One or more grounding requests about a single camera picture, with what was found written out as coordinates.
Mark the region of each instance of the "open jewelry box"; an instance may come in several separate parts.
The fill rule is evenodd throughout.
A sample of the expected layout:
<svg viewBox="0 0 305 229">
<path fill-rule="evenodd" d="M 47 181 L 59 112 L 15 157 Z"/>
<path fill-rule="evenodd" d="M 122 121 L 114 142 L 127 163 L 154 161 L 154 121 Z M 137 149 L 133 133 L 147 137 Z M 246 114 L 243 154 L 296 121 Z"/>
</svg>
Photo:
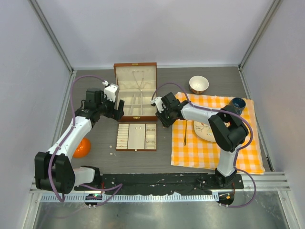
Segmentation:
<svg viewBox="0 0 305 229">
<path fill-rule="evenodd" d="M 125 101 L 120 121 L 157 121 L 156 108 L 150 104 L 157 85 L 157 63 L 116 63 L 113 67 L 120 89 L 118 101 Z"/>
<path fill-rule="evenodd" d="M 116 150 L 156 151 L 156 108 L 150 101 L 157 86 L 157 63 L 116 63 L 118 101 L 125 101 L 118 129 Z"/>
</svg>

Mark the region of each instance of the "orange and white checkered cloth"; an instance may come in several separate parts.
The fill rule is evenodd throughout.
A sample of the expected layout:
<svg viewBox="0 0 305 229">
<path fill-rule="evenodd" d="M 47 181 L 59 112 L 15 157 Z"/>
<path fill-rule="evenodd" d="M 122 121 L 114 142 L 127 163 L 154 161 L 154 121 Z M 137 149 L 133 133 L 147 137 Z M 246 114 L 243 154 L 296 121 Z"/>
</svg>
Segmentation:
<svg viewBox="0 0 305 229">
<path fill-rule="evenodd" d="M 229 104 L 233 97 L 219 97 L 208 95 L 188 94 L 194 104 L 208 106 L 213 108 L 224 107 Z M 178 92 L 176 98 L 180 102 L 184 101 L 185 95 Z M 263 174 L 264 167 L 260 150 L 257 125 L 254 112 L 254 103 L 252 100 L 245 99 L 246 107 L 243 110 L 242 117 L 249 122 L 253 129 L 253 141 L 245 149 L 239 152 L 236 166 L 240 169 L 253 174 Z M 220 147 L 216 142 L 209 142 L 201 139 L 195 133 L 193 121 L 187 122 L 187 141 L 183 145 L 185 134 L 185 121 L 177 120 L 173 124 L 172 135 L 172 163 L 173 166 L 194 167 L 215 169 L 219 162 Z M 245 143 L 249 141 L 250 136 L 246 137 Z"/>
</svg>

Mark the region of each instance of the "white wall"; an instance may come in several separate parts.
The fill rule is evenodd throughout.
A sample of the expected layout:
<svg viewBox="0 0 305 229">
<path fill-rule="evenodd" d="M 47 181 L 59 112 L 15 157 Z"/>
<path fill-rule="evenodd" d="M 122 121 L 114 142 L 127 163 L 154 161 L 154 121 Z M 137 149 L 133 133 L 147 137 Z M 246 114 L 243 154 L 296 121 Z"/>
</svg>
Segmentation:
<svg viewBox="0 0 305 229">
<path fill-rule="evenodd" d="M 28 1 L 0 1 L 0 34 L 0 223 L 20 229 L 34 157 L 50 147 L 69 73 Z"/>
<path fill-rule="evenodd" d="M 305 1 L 283 1 L 244 68 L 276 170 L 305 216 Z"/>
<path fill-rule="evenodd" d="M 73 67 L 238 65 L 272 0 L 38 0 Z"/>
</svg>

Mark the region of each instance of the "gray floor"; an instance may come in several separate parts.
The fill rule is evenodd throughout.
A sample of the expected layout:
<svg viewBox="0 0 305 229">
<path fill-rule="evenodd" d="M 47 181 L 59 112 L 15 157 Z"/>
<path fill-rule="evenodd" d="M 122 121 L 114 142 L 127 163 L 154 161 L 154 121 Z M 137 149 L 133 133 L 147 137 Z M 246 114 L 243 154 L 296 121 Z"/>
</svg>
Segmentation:
<svg viewBox="0 0 305 229">
<path fill-rule="evenodd" d="M 115 83 L 113 70 L 77 71 L 77 77 L 89 74 L 99 75 L 108 82 Z M 237 67 L 163 68 L 158 69 L 157 82 L 158 85 L 165 82 L 176 82 L 190 93 L 188 81 L 194 75 L 202 75 L 208 79 L 210 86 L 205 92 L 206 95 L 246 97 Z M 76 83 L 73 91 L 73 104 L 75 109 L 80 107 L 81 100 L 85 98 L 86 90 L 92 87 L 103 88 L 99 80 L 92 78 L 81 79 Z M 163 96 L 169 92 L 176 93 L 178 92 L 178 88 L 174 85 L 167 85 L 160 89 L 158 95 Z M 63 131 L 68 127 L 71 118 L 71 108 L 69 106 Z M 118 123 L 102 117 L 86 136 L 91 142 L 90 153 L 84 158 L 73 159 L 72 166 L 80 167 L 88 165 L 99 167 L 102 173 L 180 173 L 210 171 L 206 169 L 171 166 L 172 130 L 171 128 L 162 128 L 161 122 L 158 122 L 157 125 L 158 150 L 156 152 L 116 151 Z M 261 151 L 263 165 L 266 171 L 270 171 L 262 147 Z"/>
<path fill-rule="evenodd" d="M 252 192 L 237 192 L 234 205 Z M 109 203 L 81 209 L 84 203 L 40 203 L 35 229 L 288 229 L 276 191 L 258 192 L 249 206 L 226 209 L 212 202 Z M 69 216 L 56 219 L 52 216 Z"/>
</svg>

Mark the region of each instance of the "box lid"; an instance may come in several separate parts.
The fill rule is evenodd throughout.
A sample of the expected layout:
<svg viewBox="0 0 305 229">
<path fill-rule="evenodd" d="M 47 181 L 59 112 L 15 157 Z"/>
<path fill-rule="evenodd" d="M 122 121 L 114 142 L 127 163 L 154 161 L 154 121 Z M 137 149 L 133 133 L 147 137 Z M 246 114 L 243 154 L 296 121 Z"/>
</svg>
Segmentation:
<svg viewBox="0 0 305 229">
<path fill-rule="evenodd" d="M 157 63 L 115 63 L 113 67 L 120 90 L 156 89 Z"/>
</svg>

